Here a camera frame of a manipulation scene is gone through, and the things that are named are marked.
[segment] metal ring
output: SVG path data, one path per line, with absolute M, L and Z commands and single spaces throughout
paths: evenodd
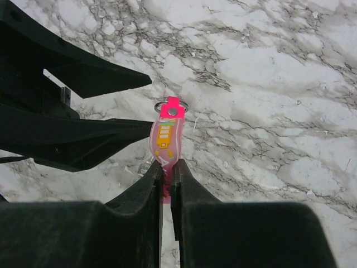
M 161 106 L 163 104 L 166 104 L 166 103 L 167 103 L 167 101 L 166 102 L 158 102 L 158 103 L 156 103 L 155 106 L 154 106 L 155 111 L 160 113 Z M 187 113 L 189 111 L 189 105 L 186 102 L 184 102 L 183 100 L 180 100 L 180 105 L 185 108 L 185 113 Z

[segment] pink object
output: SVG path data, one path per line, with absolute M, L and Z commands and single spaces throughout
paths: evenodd
M 149 138 L 150 150 L 162 165 L 164 175 L 163 203 L 170 204 L 172 168 L 181 157 L 182 127 L 185 108 L 180 106 L 180 99 L 169 97 L 167 104 L 161 106 L 160 118 L 151 127 Z

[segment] pink keychain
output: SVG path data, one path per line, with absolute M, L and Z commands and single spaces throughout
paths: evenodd
M 155 111 L 160 113 L 160 117 L 151 127 L 149 142 L 151 153 L 161 163 L 164 172 L 164 204 L 170 204 L 171 201 L 172 168 L 181 158 L 182 127 L 188 109 L 188 105 L 177 97 L 168 97 L 167 102 L 155 105 Z

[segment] black cable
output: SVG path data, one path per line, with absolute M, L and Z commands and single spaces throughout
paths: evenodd
M 10 162 L 17 162 L 29 159 L 27 156 L 10 156 L 10 157 L 3 157 L 0 158 L 0 164 L 10 163 Z

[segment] white marble countertop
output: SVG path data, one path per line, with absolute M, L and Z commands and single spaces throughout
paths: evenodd
M 154 121 L 190 106 L 183 157 L 223 201 L 299 201 L 319 216 L 340 267 L 357 267 L 356 0 L 13 0 L 63 39 L 153 84 L 72 100 L 82 118 Z M 137 142 L 95 169 L 0 166 L 11 201 L 106 202 L 148 158 Z M 165 208 L 162 267 L 179 265 Z

